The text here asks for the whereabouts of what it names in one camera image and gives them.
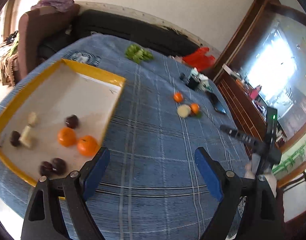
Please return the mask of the right hand white glove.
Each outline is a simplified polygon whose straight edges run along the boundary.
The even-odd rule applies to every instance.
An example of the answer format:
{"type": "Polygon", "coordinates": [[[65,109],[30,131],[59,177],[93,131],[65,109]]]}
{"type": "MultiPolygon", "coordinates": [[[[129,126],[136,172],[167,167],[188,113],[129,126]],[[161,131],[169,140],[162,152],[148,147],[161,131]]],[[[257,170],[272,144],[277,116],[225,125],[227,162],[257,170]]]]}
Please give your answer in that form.
{"type": "MultiPolygon", "coordinates": [[[[256,174],[259,162],[260,162],[260,156],[256,153],[252,154],[251,161],[247,163],[245,166],[245,176],[244,176],[245,178],[249,178],[249,179],[255,178],[255,174],[256,174]]],[[[273,175],[272,171],[271,170],[265,171],[264,177],[266,178],[274,197],[276,197],[277,196],[277,180],[275,176],[273,175]]]]}

